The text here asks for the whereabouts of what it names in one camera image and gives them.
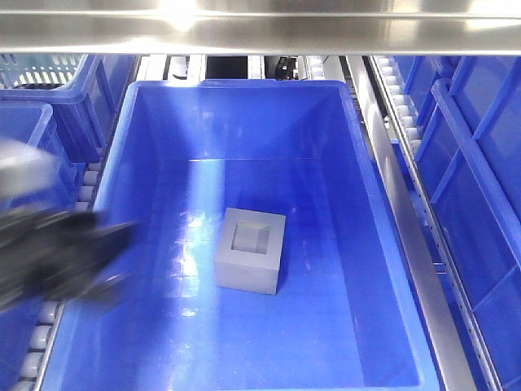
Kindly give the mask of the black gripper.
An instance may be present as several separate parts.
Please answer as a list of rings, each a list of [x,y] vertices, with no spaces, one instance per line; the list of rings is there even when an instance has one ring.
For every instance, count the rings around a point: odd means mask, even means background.
[[[115,305],[123,281],[99,280],[134,239],[136,225],[102,226],[93,211],[11,209],[1,216],[1,310],[34,297]]]

